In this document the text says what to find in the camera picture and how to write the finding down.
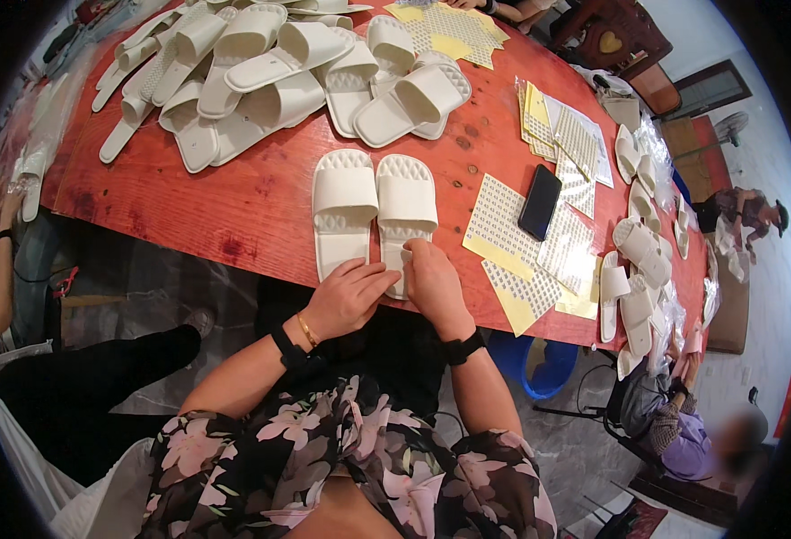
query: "black wristband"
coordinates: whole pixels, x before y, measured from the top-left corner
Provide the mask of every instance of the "black wristband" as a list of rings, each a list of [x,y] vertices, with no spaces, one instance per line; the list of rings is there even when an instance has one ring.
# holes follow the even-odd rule
[[[476,8],[485,15],[493,15],[497,12],[497,0],[485,0],[484,6],[476,6]]]
[[[479,328],[476,328],[467,340],[455,339],[444,342],[446,362],[453,366],[463,365],[467,362],[468,356],[481,348],[485,348],[485,339],[482,338]]]
[[[308,354],[305,353],[301,346],[291,342],[282,326],[278,326],[270,335],[275,341],[275,346],[279,347],[279,351],[282,352],[282,365],[285,366],[285,369],[291,371],[305,366],[305,362],[308,361]]]

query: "woman's right hand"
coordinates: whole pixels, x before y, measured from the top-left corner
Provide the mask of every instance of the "woman's right hand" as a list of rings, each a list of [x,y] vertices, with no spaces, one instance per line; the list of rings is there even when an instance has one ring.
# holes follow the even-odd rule
[[[404,244],[412,260],[404,264],[407,296],[428,318],[443,342],[466,340],[476,324],[464,305],[461,281],[446,254],[433,243],[413,238]]]
[[[351,259],[332,270],[300,314],[317,342],[346,335],[368,322],[380,296],[399,278],[382,262]]]

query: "black smart watch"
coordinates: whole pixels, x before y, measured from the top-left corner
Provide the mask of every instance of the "black smart watch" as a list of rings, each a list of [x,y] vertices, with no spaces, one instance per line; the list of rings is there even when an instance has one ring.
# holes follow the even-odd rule
[[[450,340],[444,342],[444,351],[446,354],[446,362],[450,365],[463,365],[467,362],[469,355],[478,349],[485,348],[485,339],[479,332],[479,328],[473,332],[473,335],[468,337],[467,340]]]
[[[285,369],[293,371],[305,366],[305,363],[308,362],[308,354],[305,353],[302,346],[291,342],[282,326],[276,328],[270,335],[275,341],[275,346],[279,347],[279,351],[282,352],[282,365],[285,366]]]

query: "black phone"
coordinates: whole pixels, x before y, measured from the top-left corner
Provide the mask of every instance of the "black phone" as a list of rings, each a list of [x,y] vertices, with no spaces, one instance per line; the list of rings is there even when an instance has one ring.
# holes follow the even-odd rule
[[[561,187],[560,180],[545,165],[536,167],[527,200],[518,218],[518,226],[540,242],[545,241],[548,225],[554,216],[554,209],[557,208],[557,199],[560,198]]]

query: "purple shirt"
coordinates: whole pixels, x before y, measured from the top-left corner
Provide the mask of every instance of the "purple shirt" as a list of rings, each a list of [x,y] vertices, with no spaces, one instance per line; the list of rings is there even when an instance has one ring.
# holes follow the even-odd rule
[[[680,436],[662,453],[662,464],[682,479],[700,480],[710,469],[707,453],[713,445],[704,430],[704,420],[697,411],[692,415],[680,412],[677,426]]]

